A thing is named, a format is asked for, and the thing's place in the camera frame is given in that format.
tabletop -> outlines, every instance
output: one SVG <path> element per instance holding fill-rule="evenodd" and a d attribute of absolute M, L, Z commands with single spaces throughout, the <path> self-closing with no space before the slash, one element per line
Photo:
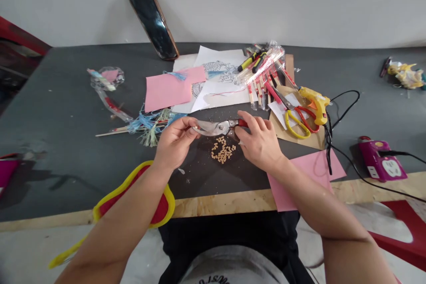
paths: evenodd
<path fill-rule="evenodd" d="M 178 43 L 183 54 L 197 53 L 200 43 Z M 201 43 L 215 50 L 244 48 L 244 44 Z M 333 98 L 347 90 L 358 90 L 361 99 L 333 133 L 333 144 L 357 158 L 357 139 L 368 135 L 389 142 L 394 150 L 426 158 L 426 92 L 407 91 L 379 78 L 384 60 L 417 63 L 426 67 L 426 48 L 347 50 L 286 47 L 294 55 L 299 85 Z M 145 77 L 171 71 L 173 62 L 161 61 L 150 43 L 53 48 L 0 118 L 0 154 L 18 152 L 24 161 L 0 198 L 0 221 L 12 221 L 89 210 L 117 188 L 141 162 L 154 158 L 155 148 L 143 147 L 137 135 L 118 134 L 95 138 L 96 134 L 123 126 L 110 119 L 99 97 L 90 87 L 87 68 L 120 67 L 126 80 L 108 93 L 123 109 L 136 117 L 146 92 Z M 337 119 L 355 96 L 344 95 L 329 107 Z M 201 120 L 234 118 L 243 104 L 193 114 Z M 268 118 L 265 111 L 256 115 Z M 280 141 L 289 158 L 317 150 Z M 264 172 L 255 169 L 242 154 L 235 153 L 232 165 L 208 161 L 206 143 L 191 147 L 183 165 L 185 175 L 174 173 L 170 187 L 178 200 L 234 192 L 268 190 Z M 348 161 L 337 154 L 347 177 L 357 176 Z M 424 165 L 400 157 L 408 173 L 424 171 Z"/>

hand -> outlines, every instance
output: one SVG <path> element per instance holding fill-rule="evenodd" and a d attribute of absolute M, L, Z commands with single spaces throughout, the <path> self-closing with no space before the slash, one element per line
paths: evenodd
<path fill-rule="evenodd" d="M 200 134 L 192 128 L 198 126 L 197 119 L 183 117 L 170 124 L 158 141 L 157 153 L 153 165 L 170 174 L 185 160 L 189 146 Z"/>
<path fill-rule="evenodd" d="M 287 158 L 281 152 L 272 123 L 245 111 L 238 111 L 238 115 L 247 122 L 251 132 L 247 133 L 239 126 L 235 128 L 245 158 L 259 169 L 274 174 Z"/>

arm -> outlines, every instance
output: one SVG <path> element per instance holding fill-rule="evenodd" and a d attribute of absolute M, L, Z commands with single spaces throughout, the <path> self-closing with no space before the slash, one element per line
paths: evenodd
<path fill-rule="evenodd" d="M 321 235 L 327 282 L 396 284 L 379 247 L 355 216 L 282 154 L 271 122 L 238 114 L 250 128 L 250 134 L 235 129 L 244 156 L 286 188 L 304 220 Z"/>
<path fill-rule="evenodd" d="M 103 216 L 64 269 L 56 284 L 120 283 L 130 254 L 144 236 L 174 169 L 184 161 L 199 135 L 194 118 L 166 128 L 154 162 Z"/>

table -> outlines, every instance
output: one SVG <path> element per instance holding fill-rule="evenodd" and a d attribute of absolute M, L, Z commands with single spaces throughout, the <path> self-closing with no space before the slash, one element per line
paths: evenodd
<path fill-rule="evenodd" d="M 215 50 L 245 46 L 202 45 Z M 198 47 L 199 43 L 178 44 L 181 54 L 196 53 Z M 297 83 L 330 98 L 350 89 L 362 92 L 358 104 L 334 131 L 333 143 L 338 148 L 347 154 L 351 152 L 356 159 L 357 138 L 369 135 L 388 141 L 395 150 L 426 158 L 425 92 L 410 91 L 408 96 L 406 90 L 394 88 L 378 76 L 383 60 L 389 55 L 426 67 L 425 48 L 285 49 L 294 55 L 295 67 L 301 69 L 296 74 Z M 134 167 L 154 158 L 155 149 L 141 146 L 134 135 L 94 137 L 110 128 L 123 126 L 119 119 L 110 120 L 110 113 L 90 87 L 85 72 L 87 68 L 98 70 L 104 66 L 118 66 L 124 70 L 126 81 L 111 97 L 124 102 L 123 108 L 136 116 L 145 96 L 145 77 L 163 70 L 171 71 L 173 63 L 159 60 L 150 43 L 53 48 L 0 118 L 0 154 L 19 152 L 25 155 L 23 165 L 0 199 L 0 221 L 49 219 L 58 214 L 87 215 L 88 210 L 115 189 Z M 332 120 L 337 118 L 337 107 L 344 110 L 353 99 L 349 94 L 339 98 L 329 111 Z M 238 109 L 249 110 L 249 106 L 202 110 L 194 116 L 201 120 L 230 118 L 235 117 Z M 257 114 L 267 117 L 264 111 Z M 280 146 L 289 158 L 316 151 L 287 141 L 280 141 Z M 202 156 L 203 145 L 196 145 L 183 165 L 186 174 L 175 174 L 170 181 L 177 199 L 175 216 L 274 209 L 266 176 L 248 166 L 241 154 L 235 153 L 234 166 L 226 167 L 209 164 Z M 367 185 L 356 180 L 346 159 L 339 154 L 338 158 L 347 177 L 333 183 L 335 192 L 337 183 L 360 190 L 353 193 L 351 200 L 346 186 L 340 185 L 338 188 L 345 191 L 341 196 L 340 191 L 336 192 L 338 197 L 346 202 L 377 201 L 378 189 L 373 191 L 370 186 L 365 189 Z M 400 157 L 400 161 L 408 173 L 425 170 L 421 162 L 409 157 Z M 422 177 L 423 173 L 410 175 L 409 180 L 397 182 L 400 184 L 396 187 L 425 197 L 426 190 L 420 182 Z M 384 197 L 382 201 L 395 198 L 379 193 Z M 254 198 L 256 204 L 249 204 Z M 222 210 L 225 203 L 230 208 L 227 211 Z"/>

red-handled scissors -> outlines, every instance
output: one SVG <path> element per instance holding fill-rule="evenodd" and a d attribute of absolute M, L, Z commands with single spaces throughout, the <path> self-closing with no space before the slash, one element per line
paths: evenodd
<path fill-rule="evenodd" d="M 226 120 L 223 122 L 207 122 L 207 121 L 198 121 L 199 127 L 202 129 L 198 129 L 194 127 L 193 129 L 199 134 L 205 136 L 217 136 L 217 135 L 226 135 L 229 138 L 234 139 L 237 142 L 240 142 L 239 138 L 235 134 L 236 126 L 249 127 L 247 122 L 243 119 L 233 119 Z"/>
<path fill-rule="evenodd" d="M 302 111 L 305 111 L 306 113 L 308 113 L 310 116 L 312 116 L 312 118 L 315 120 L 316 119 L 316 115 L 309 109 L 303 107 L 303 106 L 294 106 L 292 105 L 276 88 L 271 87 L 269 85 L 269 83 L 265 83 L 266 88 L 268 89 L 268 91 L 272 94 L 272 96 L 274 97 L 274 99 L 276 100 L 276 102 L 278 104 L 284 104 L 285 108 L 287 109 L 287 111 L 285 112 L 285 122 L 286 125 L 288 127 L 288 129 L 290 130 L 290 132 L 296 136 L 297 138 L 300 139 L 305 139 L 311 136 L 311 132 L 312 133 L 316 133 L 320 130 L 319 126 L 316 125 L 315 129 L 312 129 L 308 122 L 306 121 L 305 117 L 302 114 Z M 300 119 L 302 120 L 303 123 L 301 123 L 292 113 L 291 111 L 296 111 L 299 116 Z M 302 136 L 297 134 L 290 126 L 289 122 L 288 122 L 288 117 L 291 117 L 305 132 L 306 135 Z"/>

